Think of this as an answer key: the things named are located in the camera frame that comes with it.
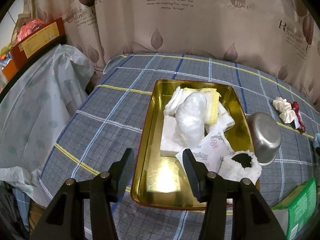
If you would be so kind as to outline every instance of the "pink plastic bag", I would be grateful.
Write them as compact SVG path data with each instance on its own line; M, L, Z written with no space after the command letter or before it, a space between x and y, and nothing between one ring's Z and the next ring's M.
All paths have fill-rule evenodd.
M34 19L33 21L28 22L26 25L21 27L21 30L17 36L17 42L22 41L25 37L41 28L45 24L47 24L47 22L41 21L40 19Z

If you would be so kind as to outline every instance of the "stainless steel bowl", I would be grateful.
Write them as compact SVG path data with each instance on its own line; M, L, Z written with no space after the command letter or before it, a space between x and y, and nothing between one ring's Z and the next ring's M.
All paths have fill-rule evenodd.
M261 166L272 163L281 144L281 132L268 114L257 112L247 116L256 157Z

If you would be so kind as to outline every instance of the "white wall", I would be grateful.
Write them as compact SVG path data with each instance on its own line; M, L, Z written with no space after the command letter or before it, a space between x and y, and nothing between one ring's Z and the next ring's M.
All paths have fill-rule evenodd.
M9 11L0 22L0 48L4 47L11 41L11 36L15 23L18 19L18 14L23 12L23 0L15 0Z

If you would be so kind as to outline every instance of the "green package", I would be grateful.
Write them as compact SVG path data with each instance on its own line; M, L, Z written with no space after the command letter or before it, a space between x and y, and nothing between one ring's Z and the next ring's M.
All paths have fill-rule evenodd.
M311 178L272 208L287 240L293 239L316 208L316 180Z

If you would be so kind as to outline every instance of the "beige curtain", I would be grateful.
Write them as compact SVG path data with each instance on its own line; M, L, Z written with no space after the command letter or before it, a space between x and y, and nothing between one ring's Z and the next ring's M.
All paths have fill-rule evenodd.
M262 70L320 101L320 31L300 0L25 0L25 13L62 16L98 74L117 54L177 52Z

